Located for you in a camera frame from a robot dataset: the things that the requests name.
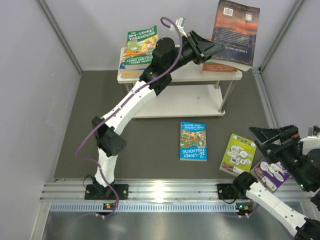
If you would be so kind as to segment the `orange 78-storey treehouse book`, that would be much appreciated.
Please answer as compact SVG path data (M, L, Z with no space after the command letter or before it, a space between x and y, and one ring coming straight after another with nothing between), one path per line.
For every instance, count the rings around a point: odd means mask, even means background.
M232 66L216 63L209 59L203 63L201 74L205 77L233 77L238 74L238 70Z

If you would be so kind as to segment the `dark tale of cities book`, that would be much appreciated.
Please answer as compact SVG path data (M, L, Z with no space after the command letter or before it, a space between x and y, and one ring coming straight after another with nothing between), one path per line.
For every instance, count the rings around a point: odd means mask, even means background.
M260 9L230 0L217 6L211 40L224 48L212 61L246 72L253 67Z

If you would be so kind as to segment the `green 104-storey treehouse book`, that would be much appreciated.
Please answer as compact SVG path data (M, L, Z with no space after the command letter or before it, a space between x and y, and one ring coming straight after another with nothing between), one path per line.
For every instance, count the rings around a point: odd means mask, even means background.
M147 55L152 57L158 41L158 27L129 31L125 51L127 55Z

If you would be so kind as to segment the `light blue storey treehouse book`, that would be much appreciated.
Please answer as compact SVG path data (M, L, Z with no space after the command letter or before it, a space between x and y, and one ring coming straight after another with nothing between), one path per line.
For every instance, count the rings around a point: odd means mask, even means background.
M180 124L180 160L208 160L206 124L182 121Z

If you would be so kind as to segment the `130-storey treehouse book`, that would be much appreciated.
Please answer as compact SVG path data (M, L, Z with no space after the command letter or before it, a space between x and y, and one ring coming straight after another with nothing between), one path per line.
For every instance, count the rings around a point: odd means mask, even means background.
M143 72L144 69L121 69L119 71L119 76L122 79L138 79Z

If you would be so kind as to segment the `blue 91-storey treehouse book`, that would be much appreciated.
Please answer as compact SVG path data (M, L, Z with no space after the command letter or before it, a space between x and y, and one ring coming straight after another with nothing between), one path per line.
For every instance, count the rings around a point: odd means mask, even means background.
M138 73L143 72L144 69L151 64L152 56L142 55L128 55L126 48L123 47L120 52L119 72L120 73Z

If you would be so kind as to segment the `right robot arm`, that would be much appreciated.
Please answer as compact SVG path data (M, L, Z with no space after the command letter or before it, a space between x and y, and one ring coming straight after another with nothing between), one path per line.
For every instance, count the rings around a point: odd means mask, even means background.
M236 199L254 201L277 221L295 240L318 240L320 219L300 213L287 203L309 200L320 207L320 128L308 129L301 137L299 128L287 125L279 128L251 126L250 133L262 155L271 164L280 163L289 173L289 182L276 192L249 172L243 172L231 183Z

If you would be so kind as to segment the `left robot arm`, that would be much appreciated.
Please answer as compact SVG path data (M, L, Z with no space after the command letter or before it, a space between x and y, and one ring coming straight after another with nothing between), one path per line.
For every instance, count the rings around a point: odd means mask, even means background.
M85 187L85 200L120 200L128 193L126 184L115 184L117 158L127 145L121 137L126 125L172 81L171 73L193 62L201 65L220 52L224 45L207 40L195 31L179 37L180 45L163 37L157 41L148 65L130 92L110 112L92 120L98 161L92 183Z

